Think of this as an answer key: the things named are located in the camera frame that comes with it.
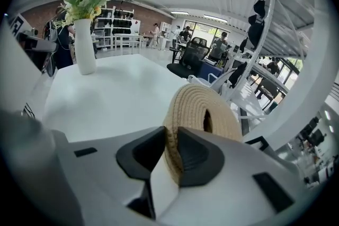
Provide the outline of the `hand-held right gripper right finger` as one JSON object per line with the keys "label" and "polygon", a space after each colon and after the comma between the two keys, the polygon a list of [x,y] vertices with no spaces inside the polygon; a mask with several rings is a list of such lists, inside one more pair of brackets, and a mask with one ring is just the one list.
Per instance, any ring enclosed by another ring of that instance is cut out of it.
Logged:
{"label": "hand-held right gripper right finger", "polygon": [[179,129],[179,193],[158,216],[164,225],[252,225],[306,193],[300,175],[264,138],[246,143]]}

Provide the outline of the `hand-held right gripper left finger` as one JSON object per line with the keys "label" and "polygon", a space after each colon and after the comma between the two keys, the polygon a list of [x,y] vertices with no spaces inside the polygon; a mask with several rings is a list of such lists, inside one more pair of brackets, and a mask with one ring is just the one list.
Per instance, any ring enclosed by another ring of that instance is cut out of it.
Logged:
{"label": "hand-held right gripper left finger", "polygon": [[85,224],[154,224],[150,176],[162,156],[164,127],[69,142],[57,132],[57,154]]}

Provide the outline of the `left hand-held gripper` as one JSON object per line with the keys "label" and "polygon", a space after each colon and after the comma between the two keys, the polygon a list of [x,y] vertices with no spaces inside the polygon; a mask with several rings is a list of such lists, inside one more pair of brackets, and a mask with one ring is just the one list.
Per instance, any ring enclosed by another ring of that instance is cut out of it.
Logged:
{"label": "left hand-held gripper", "polygon": [[44,74],[54,74],[56,64],[53,59],[58,45],[50,40],[38,38],[38,30],[33,28],[21,14],[9,19],[10,30],[19,45]]}

